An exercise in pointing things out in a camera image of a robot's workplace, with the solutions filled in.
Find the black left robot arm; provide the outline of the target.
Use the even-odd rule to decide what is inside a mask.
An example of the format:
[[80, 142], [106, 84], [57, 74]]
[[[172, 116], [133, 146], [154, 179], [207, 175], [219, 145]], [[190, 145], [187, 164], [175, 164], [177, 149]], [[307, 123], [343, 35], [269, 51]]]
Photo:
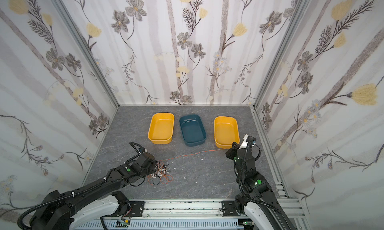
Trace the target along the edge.
[[126, 216], [133, 210], [121, 192], [126, 186], [155, 173], [156, 160], [145, 148], [131, 142], [136, 155], [105, 176], [83, 187], [59, 193], [53, 191], [44, 200], [22, 213], [17, 225], [22, 230], [73, 230], [96, 218]]

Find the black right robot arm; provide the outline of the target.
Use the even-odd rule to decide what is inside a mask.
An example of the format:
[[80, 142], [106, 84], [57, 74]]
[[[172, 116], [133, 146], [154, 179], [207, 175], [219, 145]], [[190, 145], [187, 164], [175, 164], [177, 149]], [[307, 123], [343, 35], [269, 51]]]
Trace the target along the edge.
[[278, 202], [271, 185], [257, 170], [256, 161], [262, 153], [256, 138], [246, 135], [243, 142], [234, 142], [226, 157], [234, 164], [240, 194], [235, 197], [235, 211], [247, 216], [256, 230], [295, 230]]

